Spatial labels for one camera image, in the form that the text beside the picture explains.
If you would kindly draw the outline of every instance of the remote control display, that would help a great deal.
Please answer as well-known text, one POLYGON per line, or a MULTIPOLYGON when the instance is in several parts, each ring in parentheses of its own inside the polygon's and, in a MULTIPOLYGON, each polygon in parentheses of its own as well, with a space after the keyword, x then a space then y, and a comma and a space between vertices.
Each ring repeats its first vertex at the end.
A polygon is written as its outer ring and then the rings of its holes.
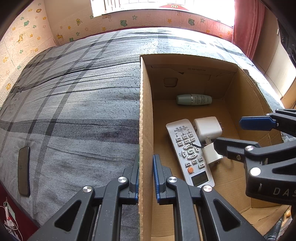
POLYGON ((191 186, 215 185, 205 161, 198 137, 189 120, 183 119, 166 125, 186 182, 191 186))

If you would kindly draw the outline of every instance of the white cable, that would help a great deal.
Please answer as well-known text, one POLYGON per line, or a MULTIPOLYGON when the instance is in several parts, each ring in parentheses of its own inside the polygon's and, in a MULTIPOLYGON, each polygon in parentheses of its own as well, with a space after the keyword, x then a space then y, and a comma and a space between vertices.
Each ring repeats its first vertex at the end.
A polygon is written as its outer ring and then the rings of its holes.
POLYGON ((16 229, 13 229, 13 228, 10 227, 10 232, 11 232, 11 230, 18 230, 18 232, 20 233, 20 230, 18 229, 17 221, 15 220, 15 223, 14 223, 11 219, 10 219, 10 221, 13 223, 14 226, 16 226, 16 229))

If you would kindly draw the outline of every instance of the bottle label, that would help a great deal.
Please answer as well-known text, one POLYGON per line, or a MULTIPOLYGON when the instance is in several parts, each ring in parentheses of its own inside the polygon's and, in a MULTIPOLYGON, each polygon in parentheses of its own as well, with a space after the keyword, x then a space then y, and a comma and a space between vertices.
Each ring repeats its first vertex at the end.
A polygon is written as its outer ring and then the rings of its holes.
POLYGON ((209 103, 209 97, 207 97, 205 95, 195 96, 194 103, 196 105, 207 104, 207 103, 209 103))

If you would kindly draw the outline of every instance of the wall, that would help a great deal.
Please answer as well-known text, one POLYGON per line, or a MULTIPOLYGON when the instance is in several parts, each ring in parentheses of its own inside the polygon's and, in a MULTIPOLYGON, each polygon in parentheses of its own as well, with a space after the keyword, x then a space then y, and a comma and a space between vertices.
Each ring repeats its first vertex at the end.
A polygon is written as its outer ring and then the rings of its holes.
POLYGON ((296 77, 296 69, 280 43, 278 28, 277 18, 266 9, 253 63, 282 98, 296 77))
POLYGON ((186 28, 232 40, 232 27, 197 14, 169 9, 142 9, 93 17, 89 0, 45 0, 49 24, 57 44, 124 28, 163 26, 186 28))
POLYGON ((0 106, 26 64, 53 46, 44 2, 35 0, 13 21, 0 41, 0 106))

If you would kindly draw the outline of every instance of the cartoon sticker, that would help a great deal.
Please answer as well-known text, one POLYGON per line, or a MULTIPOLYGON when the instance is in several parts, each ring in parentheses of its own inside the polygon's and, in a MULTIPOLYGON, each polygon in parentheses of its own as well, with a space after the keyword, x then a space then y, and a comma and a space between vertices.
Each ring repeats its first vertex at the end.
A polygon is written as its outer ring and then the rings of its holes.
POLYGON ((6 57, 2 60, 2 62, 5 63, 5 62, 7 62, 7 60, 8 60, 8 57, 6 56, 6 57))
POLYGON ((103 15, 103 19, 105 19, 105 18, 111 19, 111 18, 112 18, 112 16, 111 16, 110 14, 103 15))
POLYGON ((188 19, 188 23, 191 25, 191 26, 193 26, 194 25, 194 20, 193 19, 188 19))
POLYGON ((120 20, 120 25, 126 27, 128 24, 126 23, 126 20, 120 20))
POLYGON ((77 18, 77 19, 76 19, 76 23, 77 23, 77 25, 79 26, 79 24, 81 24, 82 21, 81 21, 79 18, 77 18))
POLYGON ((7 86, 6 86, 6 90, 9 90, 11 88, 11 84, 8 83, 7 86))
POLYGON ((64 41, 63 35, 59 35, 59 33, 57 34, 57 39, 62 39, 64 41))
POLYGON ((23 38, 22 38, 22 37, 23 37, 23 34, 20 34, 20 38, 19 38, 19 40, 17 41, 19 44, 20 44, 21 41, 23 41, 23 38))

